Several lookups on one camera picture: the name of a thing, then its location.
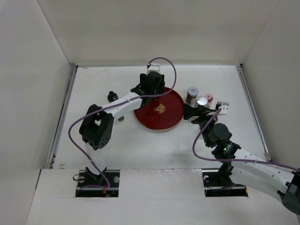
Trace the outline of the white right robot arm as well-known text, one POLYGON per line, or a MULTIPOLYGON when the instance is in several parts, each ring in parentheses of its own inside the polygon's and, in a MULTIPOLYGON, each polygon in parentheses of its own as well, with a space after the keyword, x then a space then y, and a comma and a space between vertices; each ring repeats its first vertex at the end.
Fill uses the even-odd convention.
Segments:
POLYGON ((262 160, 232 142, 230 140, 232 133, 225 124, 218 122, 218 116, 226 115, 228 107, 225 102, 218 102, 215 109, 184 104, 183 118, 188 120, 196 117, 192 124, 200 127, 197 138, 202 137, 205 146, 213 149, 211 152, 213 158, 198 155, 195 151, 196 142, 192 145, 192 152, 198 159, 221 163, 217 174, 220 184, 226 186, 232 182, 252 187, 272 196, 286 209, 298 215, 300 170, 289 165, 262 160))

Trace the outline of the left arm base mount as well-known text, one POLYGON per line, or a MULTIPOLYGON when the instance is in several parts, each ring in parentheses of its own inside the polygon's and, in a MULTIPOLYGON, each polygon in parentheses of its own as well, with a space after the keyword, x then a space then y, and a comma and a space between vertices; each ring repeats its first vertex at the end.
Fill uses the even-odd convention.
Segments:
POLYGON ((73 176, 73 181, 77 182, 75 197, 118 197, 120 170, 107 170, 105 168, 102 173, 108 179, 109 187, 107 187, 107 182, 101 174, 95 174, 87 167, 75 174, 73 176))

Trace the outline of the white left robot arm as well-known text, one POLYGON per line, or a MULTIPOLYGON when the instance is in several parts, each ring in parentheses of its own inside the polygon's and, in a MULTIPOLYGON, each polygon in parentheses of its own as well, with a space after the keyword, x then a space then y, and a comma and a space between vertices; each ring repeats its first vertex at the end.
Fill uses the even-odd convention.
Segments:
POLYGON ((107 96, 109 104, 93 104, 88 108, 87 114, 102 108, 104 110, 83 120, 79 129, 82 140, 93 150, 105 147, 111 139, 114 121, 126 113, 145 107, 156 95, 163 94, 164 88, 165 76, 152 71, 140 74, 140 83, 122 98, 110 91, 107 96))

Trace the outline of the black-cap white powder bottle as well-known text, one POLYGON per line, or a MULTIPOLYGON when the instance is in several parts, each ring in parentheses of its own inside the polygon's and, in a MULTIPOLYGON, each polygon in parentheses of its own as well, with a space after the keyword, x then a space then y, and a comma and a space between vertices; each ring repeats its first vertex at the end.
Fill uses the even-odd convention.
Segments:
POLYGON ((109 93, 107 95, 107 100, 108 100, 109 103, 112 103, 112 102, 114 102, 118 99, 119 99, 119 97, 115 92, 109 91, 109 93))

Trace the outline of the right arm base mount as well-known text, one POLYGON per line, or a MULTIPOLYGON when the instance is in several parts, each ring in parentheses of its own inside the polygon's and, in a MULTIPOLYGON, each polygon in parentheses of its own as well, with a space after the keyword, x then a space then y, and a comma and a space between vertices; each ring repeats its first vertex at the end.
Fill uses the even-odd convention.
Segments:
POLYGON ((203 169, 202 180, 206 197, 248 197, 246 186, 233 183, 218 169, 203 169))

